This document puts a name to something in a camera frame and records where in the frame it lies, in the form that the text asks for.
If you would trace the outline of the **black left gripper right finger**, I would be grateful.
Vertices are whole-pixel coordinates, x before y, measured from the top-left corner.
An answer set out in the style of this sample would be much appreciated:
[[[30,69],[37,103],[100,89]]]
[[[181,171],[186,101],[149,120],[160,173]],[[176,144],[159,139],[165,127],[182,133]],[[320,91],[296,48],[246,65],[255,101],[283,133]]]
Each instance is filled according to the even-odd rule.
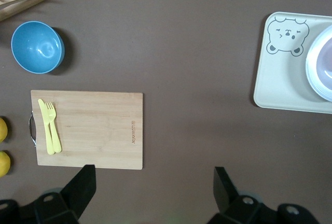
[[[239,194],[224,167],[214,169],[213,195],[219,212],[207,224],[255,224],[261,204]]]

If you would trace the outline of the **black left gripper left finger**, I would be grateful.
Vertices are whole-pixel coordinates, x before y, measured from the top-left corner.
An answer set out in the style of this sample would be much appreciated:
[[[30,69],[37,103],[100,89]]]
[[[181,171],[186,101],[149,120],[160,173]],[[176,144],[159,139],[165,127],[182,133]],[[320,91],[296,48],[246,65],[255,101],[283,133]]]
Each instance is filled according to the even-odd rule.
[[[85,165],[60,192],[48,192],[34,201],[37,224],[79,224],[95,192],[95,166]]]

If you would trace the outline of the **pale lavender plate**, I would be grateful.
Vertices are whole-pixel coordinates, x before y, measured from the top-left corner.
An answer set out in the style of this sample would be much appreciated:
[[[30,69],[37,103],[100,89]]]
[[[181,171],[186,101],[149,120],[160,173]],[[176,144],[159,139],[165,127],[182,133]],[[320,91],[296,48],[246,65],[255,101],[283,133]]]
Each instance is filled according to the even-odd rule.
[[[309,48],[306,76],[315,93],[332,102],[332,25],[320,32]]]

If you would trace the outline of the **yellow plastic fork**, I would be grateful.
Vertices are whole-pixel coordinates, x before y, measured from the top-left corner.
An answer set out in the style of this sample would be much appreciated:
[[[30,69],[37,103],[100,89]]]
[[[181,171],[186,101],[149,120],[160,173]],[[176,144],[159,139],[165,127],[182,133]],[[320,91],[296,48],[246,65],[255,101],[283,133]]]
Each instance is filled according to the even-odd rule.
[[[52,137],[52,143],[55,153],[60,153],[62,151],[60,139],[58,136],[55,119],[57,116],[56,110],[54,105],[51,102],[45,102],[47,113],[50,121],[50,128],[51,128],[51,137]]]

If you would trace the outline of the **wooden cutting board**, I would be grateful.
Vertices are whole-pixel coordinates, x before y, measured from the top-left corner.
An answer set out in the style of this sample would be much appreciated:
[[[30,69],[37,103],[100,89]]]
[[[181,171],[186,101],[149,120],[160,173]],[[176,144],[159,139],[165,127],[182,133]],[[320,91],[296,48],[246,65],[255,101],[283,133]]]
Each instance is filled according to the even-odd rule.
[[[47,153],[39,99],[56,110],[60,153]],[[38,165],[143,168],[142,93],[32,90],[31,103]]]

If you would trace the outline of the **yellow lemon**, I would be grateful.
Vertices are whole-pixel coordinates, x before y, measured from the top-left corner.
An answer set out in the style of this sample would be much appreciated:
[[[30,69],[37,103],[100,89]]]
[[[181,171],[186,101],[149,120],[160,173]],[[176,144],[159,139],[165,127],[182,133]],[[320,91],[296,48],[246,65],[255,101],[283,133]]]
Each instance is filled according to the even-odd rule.
[[[0,117],[0,143],[3,142],[8,135],[8,127],[3,118]]]
[[[0,151],[0,177],[5,176],[11,166],[10,156],[5,151]]]

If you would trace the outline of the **yellow plastic knife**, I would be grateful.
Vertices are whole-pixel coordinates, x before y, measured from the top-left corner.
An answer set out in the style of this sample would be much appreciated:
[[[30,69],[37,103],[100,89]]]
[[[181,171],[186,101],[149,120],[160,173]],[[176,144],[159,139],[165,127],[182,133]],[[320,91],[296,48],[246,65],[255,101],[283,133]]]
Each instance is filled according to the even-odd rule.
[[[39,108],[40,108],[41,115],[43,118],[43,123],[44,123],[47,153],[49,155],[53,155],[55,153],[55,151],[54,151],[51,132],[50,132],[50,128],[49,128],[50,120],[49,120],[48,112],[46,110],[46,105],[42,99],[38,99],[38,104],[39,104]]]

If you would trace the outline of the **cream bear print tray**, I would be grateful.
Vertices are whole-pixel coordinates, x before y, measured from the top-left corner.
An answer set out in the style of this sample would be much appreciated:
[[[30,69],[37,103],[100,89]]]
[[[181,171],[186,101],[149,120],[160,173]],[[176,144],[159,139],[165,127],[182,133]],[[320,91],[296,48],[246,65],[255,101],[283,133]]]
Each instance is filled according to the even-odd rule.
[[[332,102],[320,97],[306,76],[306,57],[332,17],[275,12],[262,36],[254,102],[262,108],[332,114]]]

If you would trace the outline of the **blue bowl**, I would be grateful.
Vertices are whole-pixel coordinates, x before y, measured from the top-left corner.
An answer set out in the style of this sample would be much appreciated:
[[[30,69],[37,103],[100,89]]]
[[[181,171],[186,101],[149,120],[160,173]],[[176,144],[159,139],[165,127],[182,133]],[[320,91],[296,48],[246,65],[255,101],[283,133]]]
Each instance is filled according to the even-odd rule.
[[[63,61],[65,47],[60,35],[39,21],[20,24],[11,38],[11,51],[16,62],[33,74],[46,74]]]

